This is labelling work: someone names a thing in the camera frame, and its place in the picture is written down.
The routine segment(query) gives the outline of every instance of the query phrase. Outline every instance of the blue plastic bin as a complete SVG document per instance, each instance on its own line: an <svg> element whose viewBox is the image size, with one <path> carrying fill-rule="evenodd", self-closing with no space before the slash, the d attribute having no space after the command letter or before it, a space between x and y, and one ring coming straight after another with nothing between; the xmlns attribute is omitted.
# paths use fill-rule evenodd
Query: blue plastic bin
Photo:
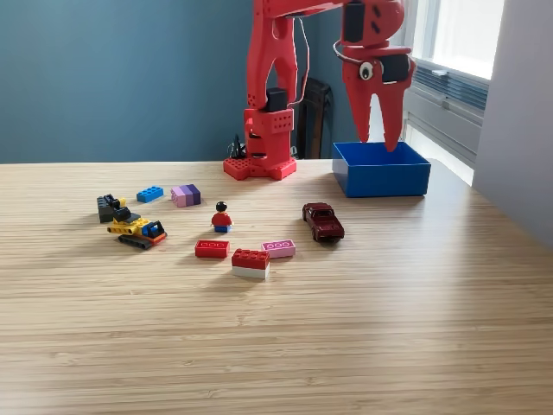
<svg viewBox="0 0 553 415"><path fill-rule="evenodd" d="M429 186L430 163L399 143L335 143L333 172L347 197L422 196Z"/></svg>

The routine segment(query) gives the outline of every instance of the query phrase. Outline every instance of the white wall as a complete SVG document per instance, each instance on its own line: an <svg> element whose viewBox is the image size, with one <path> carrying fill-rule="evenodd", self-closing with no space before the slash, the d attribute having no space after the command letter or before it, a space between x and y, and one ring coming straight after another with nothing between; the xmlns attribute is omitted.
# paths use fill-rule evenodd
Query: white wall
<svg viewBox="0 0 553 415"><path fill-rule="evenodd" d="M474 187L553 246L553 1L505 0Z"/></svg>

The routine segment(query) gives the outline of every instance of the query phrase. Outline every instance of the lego minifigure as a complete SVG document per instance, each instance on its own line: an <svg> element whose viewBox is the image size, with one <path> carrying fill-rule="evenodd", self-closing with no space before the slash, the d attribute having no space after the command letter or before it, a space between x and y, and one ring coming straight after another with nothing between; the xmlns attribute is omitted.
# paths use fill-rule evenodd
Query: lego minifigure
<svg viewBox="0 0 553 415"><path fill-rule="evenodd" d="M215 232L227 233L231 230L231 225L233 225L231 217L226 212L227 205L223 201L217 203L215 207L217 213L213 215L211 219L211 224L215 227Z"/></svg>

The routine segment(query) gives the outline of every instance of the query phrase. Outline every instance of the pink lego brick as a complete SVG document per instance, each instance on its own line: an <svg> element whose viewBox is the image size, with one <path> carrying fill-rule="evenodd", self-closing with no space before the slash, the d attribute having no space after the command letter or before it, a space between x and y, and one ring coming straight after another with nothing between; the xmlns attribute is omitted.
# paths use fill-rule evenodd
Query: pink lego brick
<svg viewBox="0 0 553 415"><path fill-rule="evenodd" d="M292 239L277 240L275 242L264 242L261 250L269 254L269 258L293 257L296 255L296 245Z"/></svg>
<svg viewBox="0 0 553 415"><path fill-rule="evenodd" d="M187 206L187 196L179 186L171 189L171 200L178 208L185 208Z"/></svg>

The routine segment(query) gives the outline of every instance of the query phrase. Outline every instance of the red lego brick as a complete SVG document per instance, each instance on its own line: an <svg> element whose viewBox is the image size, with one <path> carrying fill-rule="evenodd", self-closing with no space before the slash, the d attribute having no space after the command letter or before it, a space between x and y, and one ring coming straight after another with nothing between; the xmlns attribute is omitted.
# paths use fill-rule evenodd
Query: red lego brick
<svg viewBox="0 0 553 415"><path fill-rule="evenodd" d="M232 266L250 268L252 270L264 270L269 266L269 254L248 249L237 249L234 255L232 255Z"/></svg>
<svg viewBox="0 0 553 415"><path fill-rule="evenodd" d="M157 245L159 244L162 240L166 239L167 238L167 233L163 233L161 235L159 235L157 238L147 238L145 236L141 236L140 239L146 239L148 240L149 242L151 242L153 245Z"/></svg>
<svg viewBox="0 0 553 415"><path fill-rule="evenodd" d="M226 258L231 243L224 240L199 240L195 252L198 258Z"/></svg>

